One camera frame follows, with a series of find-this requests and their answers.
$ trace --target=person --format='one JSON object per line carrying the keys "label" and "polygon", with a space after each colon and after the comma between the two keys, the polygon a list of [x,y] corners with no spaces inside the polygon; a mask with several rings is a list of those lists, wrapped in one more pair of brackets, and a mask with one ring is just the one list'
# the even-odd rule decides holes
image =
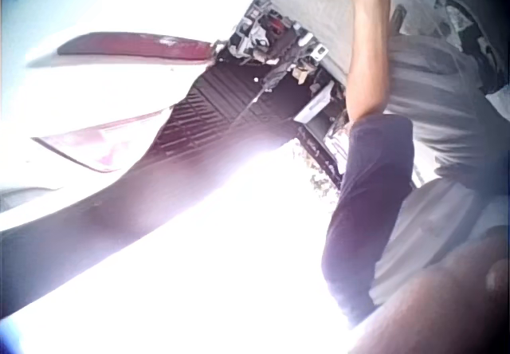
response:
{"label": "person", "polygon": [[[502,230],[490,257],[507,257],[510,123],[471,57],[436,38],[389,39],[390,0],[353,2],[349,152],[322,269],[355,326],[465,242]],[[414,141],[439,178],[413,191]]]}

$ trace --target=bright light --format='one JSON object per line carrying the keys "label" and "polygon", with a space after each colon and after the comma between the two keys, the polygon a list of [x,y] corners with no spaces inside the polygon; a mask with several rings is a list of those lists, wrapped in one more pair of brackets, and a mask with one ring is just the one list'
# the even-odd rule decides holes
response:
{"label": "bright light", "polygon": [[288,147],[10,318],[25,352],[341,353],[329,214]]}

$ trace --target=white car paint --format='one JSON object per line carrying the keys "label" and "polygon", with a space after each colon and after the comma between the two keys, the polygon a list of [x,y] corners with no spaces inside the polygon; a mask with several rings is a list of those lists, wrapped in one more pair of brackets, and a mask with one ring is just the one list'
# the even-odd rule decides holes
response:
{"label": "white car paint", "polygon": [[[206,68],[156,57],[59,56],[59,46],[94,32],[227,40],[251,1],[2,0],[0,202],[13,191],[43,191],[26,191],[0,213],[0,230],[84,199],[129,168],[95,172],[31,138],[169,108]],[[155,136],[147,135],[147,148]]]}

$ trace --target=taillight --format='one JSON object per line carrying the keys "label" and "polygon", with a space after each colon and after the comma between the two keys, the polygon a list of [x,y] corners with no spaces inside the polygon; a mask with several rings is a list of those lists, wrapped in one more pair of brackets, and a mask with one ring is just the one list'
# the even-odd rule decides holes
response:
{"label": "taillight", "polygon": [[129,168],[143,156],[170,113],[167,108],[129,120],[35,140],[95,171],[117,171]]}
{"label": "taillight", "polygon": [[59,55],[122,55],[161,57],[176,61],[207,61],[214,47],[204,41],[149,33],[87,33],[67,41]]}

